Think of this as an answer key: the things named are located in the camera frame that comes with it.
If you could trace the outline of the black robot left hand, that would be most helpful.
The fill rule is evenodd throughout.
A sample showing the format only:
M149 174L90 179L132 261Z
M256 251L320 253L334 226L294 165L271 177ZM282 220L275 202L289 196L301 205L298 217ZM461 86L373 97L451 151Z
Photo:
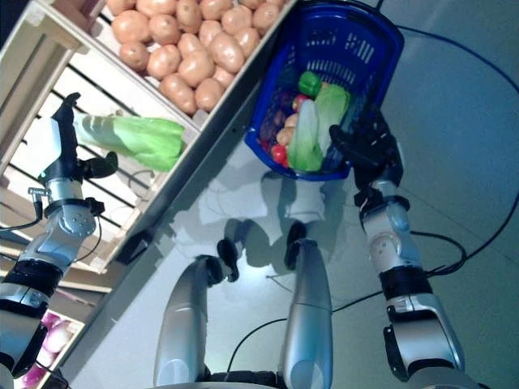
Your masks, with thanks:
M73 108L80 98L78 92L69 94L57 111L49 118L49 125L44 125L44 141L49 152L49 161L43 163L44 169L38 176L39 182L47 186L51 181L64 179L82 183L85 178L104 178L118 169L118 157L109 152L106 157L88 160L78 158L78 142L75 134Z

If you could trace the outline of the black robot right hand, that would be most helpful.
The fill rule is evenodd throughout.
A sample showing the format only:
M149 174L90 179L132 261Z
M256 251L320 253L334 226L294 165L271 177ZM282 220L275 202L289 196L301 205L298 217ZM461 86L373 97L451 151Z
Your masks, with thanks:
M332 145L353 167L359 190L379 180L400 185L404 172L400 149L378 106L367 106L346 132L333 125L329 134Z

